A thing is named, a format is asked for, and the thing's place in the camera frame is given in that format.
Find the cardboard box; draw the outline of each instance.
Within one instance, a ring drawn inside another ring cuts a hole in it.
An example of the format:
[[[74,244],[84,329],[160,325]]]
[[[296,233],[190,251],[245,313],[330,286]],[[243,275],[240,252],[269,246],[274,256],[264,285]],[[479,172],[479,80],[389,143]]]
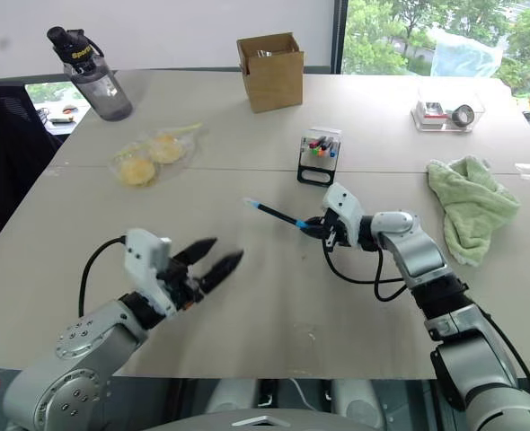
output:
[[[237,40],[253,112],[303,103],[303,58],[293,33]]]

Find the plastic bag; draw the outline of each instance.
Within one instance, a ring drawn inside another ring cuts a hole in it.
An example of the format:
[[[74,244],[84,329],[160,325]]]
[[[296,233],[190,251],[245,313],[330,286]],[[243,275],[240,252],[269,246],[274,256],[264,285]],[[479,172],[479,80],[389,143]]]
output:
[[[200,127],[201,123],[197,123],[143,133],[113,156],[110,169],[125,185],[149,186],[160,174],[176,173],[189,164]]]
[[[476,40],[440,29],[431,31],[430,35],[437,40],[431,76],[491,77],[499,70],[501,48],[487,47]]]

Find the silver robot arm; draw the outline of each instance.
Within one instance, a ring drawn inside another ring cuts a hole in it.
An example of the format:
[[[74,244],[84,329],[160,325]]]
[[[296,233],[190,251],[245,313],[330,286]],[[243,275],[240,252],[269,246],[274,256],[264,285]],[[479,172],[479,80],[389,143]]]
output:
[[[447,401],[466,410],[472,431],[530,429],[530,394],[517,376],[498,334],[468,288],[447,265],[443,253],[409,212],[364,214],[358,200],[338,183],[323,206],[335,226],[345,226],[347,245],[365,251],[388,250],[426,317],[430,337],[441,344],[431,361]],[[332,247],[337,229],[326,240]]]
[[[80,431],[107,381],[163,319],[203,299],[238,265],[243,253],[218,261],[201,278],[188,266],[203,258],[215,239],[196,242],[169,258],[171,242],[143,229],[126,235],[125,268],[137,290],[82,317],[63,332],[53,351],[13,380],[4,413],[30,431]]]

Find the tape roll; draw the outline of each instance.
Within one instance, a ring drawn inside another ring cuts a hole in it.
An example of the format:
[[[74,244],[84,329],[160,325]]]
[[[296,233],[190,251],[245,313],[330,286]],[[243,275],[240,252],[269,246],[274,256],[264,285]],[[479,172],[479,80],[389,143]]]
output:
[[[451,120],[458,128],[466,128],[474,121],[474,111],[469,105],[461,105],[453,111]]]

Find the water bottle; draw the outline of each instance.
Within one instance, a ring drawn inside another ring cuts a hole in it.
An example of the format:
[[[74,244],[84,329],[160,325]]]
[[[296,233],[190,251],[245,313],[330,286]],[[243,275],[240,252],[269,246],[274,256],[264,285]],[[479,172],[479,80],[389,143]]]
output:
[[[127,117],[133,107],[103,58],[103,52],[83,30],[48,30],[54,51],[64,63],[64,72],[102,119]]]

